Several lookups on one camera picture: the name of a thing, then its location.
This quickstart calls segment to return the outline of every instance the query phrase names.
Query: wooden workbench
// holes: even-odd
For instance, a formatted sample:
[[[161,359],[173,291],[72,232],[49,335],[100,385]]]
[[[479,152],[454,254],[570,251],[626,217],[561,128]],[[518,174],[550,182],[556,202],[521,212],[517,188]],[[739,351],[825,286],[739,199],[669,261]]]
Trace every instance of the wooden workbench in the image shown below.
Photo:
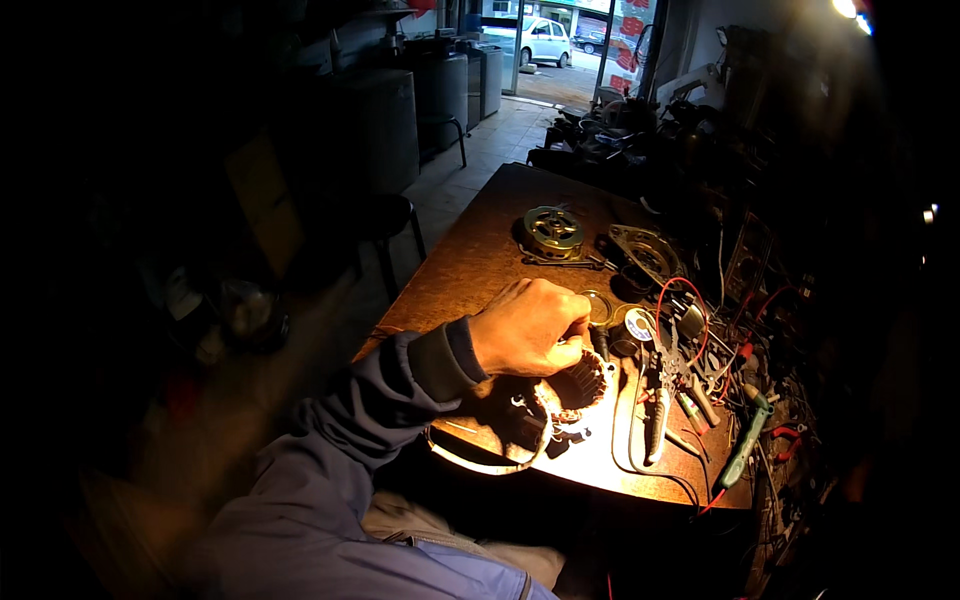
[[[475,314],[507,283],[523,277],[544,277],[576,292],[595,289],[605,294],[614,304],[619,300],[610,289],[610,271],[589,269],[538,267],[520,262],[521,254],[511,236],[513,222],[527,210],[540,205],[562,205],[576,215],[586,231],[586,240],[592,241],[598,233],[606,232],[614,222],[626,225],[653,225],[639,222],[642,215],[626,200],[577,181],[546,173],[518,163],[505,164],[477,194],[457,222],[450,228],[437,247],[407,284],[400,297],[380,322],[385,331],[413,329],[429,331],[439,324],[453,321],[465,314]],[[376,346],[370,340],[357,357]],[[434,421],[437,429],[459,440],[483,448],[499,457],[524,462],[531,456],[531,440],[513,434],[519,427],[505,426],[507,422],[522,420],[523,409],[517,409],[506,396],[496,393],[486,398],[467,398],[453,414]],[[619,468],[630,468],[625,460],[627,427],[630,422],[629,402],[621,401],[616,420],[617,462],[611,454],[613,402],[597,407],[591,416],[591,435],[555,458],[544,455],[533,468],[558,477],[613,492],[651,498],[665,502],[689,503],[676,483],[660,478],[636,475]],[[702,438],[712,462],[708,465],[709,479],[715,481],[730,455],[727,434],[727,413],[721,410],[721,423]],[[684,412],[674,402],[669,427],[680,433],[689,428]],[[682,434],[692,444],[693,436]],[[642,446],[634,446],[635,458],[642,465]],[[703,469],[697,459],[666,443],[663,457],[651,468],[669,471],[685,477],[697,488],[701,502],[706,503],[707,489]],[[741,481],[717,503],[717,507],[750,508],[751,486]]]

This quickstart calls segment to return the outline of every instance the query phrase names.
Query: hand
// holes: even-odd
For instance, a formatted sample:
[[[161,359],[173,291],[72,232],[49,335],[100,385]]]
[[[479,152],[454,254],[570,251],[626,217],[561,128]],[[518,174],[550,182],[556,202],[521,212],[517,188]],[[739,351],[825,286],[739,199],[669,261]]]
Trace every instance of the hand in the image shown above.
[[[521,279],[470,317],[473,352],[491,375],[546,377],[580,362],[589,315],[587,297],[546,279]]]

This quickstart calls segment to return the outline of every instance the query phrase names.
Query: green tool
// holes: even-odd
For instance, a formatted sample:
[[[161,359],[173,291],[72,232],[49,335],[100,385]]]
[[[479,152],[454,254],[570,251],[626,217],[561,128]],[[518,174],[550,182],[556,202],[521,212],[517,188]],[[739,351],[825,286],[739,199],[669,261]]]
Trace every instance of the green tool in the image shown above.
[[[740,480],[740,475],[743,474],[743,469],[747,466],[747,457],[750,456],[754,444],[760,437],[763,424],[767,422],[768,417],[774,414],[774,407],[770,405],[767,396],[764,396],[760,390],[749,383],[745,383],[743,384],[743,391],[754,400],[756,412],[750,419],[750,426],[747,431],[740,438],[740,443],[736,445],[736,450],[731,455],[730,461],[723,468],[723,472],[720,473],[720,479],[717,480],[724,490],[729,490],[733,487],[733,484]]]

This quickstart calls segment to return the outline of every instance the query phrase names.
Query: bright light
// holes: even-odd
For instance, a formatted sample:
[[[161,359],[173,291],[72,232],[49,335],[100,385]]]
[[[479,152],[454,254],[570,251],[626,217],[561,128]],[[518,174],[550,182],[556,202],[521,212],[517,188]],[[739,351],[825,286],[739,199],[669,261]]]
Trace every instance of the bright light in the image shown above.
[[[853,0],[833,0],[833,7],[848,19],[856,18],[856,6],[853,5]]]
[[[867,22],[867,17],[862,14],[856,16],[856,24],[860,27],[864,34],[872,36],[874,34],[874,28],[870,26],[870,23]]]

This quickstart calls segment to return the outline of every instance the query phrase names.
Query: white car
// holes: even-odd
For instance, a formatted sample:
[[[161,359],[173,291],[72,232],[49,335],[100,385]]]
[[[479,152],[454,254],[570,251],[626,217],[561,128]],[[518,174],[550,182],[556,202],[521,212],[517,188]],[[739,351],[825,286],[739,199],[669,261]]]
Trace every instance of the white car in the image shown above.
[[[557,21],[541,16],[524,16],[520,42],[520,64],[555,62],[564,68],[570,61],[570,38]],[[516,39],[516,30],[503,27],[484,27],[484,33]]]

